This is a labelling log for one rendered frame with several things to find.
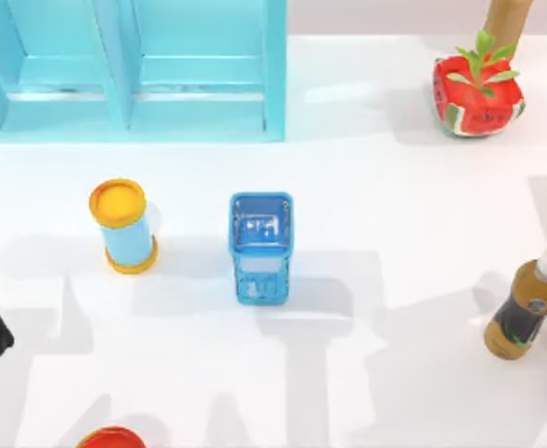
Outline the blue mesh basket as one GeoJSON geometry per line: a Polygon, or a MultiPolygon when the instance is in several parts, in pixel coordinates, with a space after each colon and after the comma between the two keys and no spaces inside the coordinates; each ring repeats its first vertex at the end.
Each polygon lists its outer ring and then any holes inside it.
{"type": "Polygon", "coordinates": [[[293,201],[285,192],[238,192],[229,204],[235,293],[244,305],[288,300],[294,245],[293,201]]]}

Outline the yellow and blue can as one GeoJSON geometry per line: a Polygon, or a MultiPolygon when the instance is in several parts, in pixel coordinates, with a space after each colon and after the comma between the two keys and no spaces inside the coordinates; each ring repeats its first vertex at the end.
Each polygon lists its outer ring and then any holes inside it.
{"type": "Polygon", "coordinates": [[[132,275],[154,264],[159,248],[147,221],[145,192],[138,183],[126,178],[106,180],[92,191],[89,208],[101,228],[112,269],[132,275]]]}

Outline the light blue rack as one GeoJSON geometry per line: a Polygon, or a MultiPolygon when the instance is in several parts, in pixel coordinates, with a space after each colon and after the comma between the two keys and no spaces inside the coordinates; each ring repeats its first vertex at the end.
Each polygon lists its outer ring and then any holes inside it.
{"type": "Polygon", "coordinates": [[[0,0],[0,142],[286,134],[288,0],[0,0]]]}

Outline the watermelon plant pot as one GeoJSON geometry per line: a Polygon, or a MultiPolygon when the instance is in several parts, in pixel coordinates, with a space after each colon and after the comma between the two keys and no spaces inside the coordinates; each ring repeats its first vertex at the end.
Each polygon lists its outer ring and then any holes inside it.
{"type": "Polygon", "coordinates": [[[437,117],[451,134],[482,137],[498,133],[526,108],[511,68],[514,45],[495,48],[496,39],[477,33],[474,49],[458,47],[457,54],[435,60],[433,100],[437,117]]]}

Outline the brown bottle white cap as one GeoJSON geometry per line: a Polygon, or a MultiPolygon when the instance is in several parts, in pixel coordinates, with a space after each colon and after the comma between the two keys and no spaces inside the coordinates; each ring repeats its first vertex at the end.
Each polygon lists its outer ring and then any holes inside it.
{"type": "Polygon", "coordinates": [[[485,327],[485,347],[501,359],[514,360],[524,356],[546,316],[547,250],[517,269],[508,298],[485,327]]]}

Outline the red round lid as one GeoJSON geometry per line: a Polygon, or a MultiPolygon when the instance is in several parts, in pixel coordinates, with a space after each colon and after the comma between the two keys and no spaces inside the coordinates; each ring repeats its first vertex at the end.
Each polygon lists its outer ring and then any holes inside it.
{"type": "Polygon", "coordinates": [[[101,427],[85,436],[75,448],[147,448],[132,430],[121,427],[101,427]]]}

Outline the tan wooden post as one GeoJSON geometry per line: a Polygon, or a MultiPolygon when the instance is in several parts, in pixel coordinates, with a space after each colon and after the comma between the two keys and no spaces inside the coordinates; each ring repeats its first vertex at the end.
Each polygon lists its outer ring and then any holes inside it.
{"type": "Polygon", "coordinates": [[[533,0],[491,0],[484,30],[495,38],[494,48],[516,50],[533,0]]]}

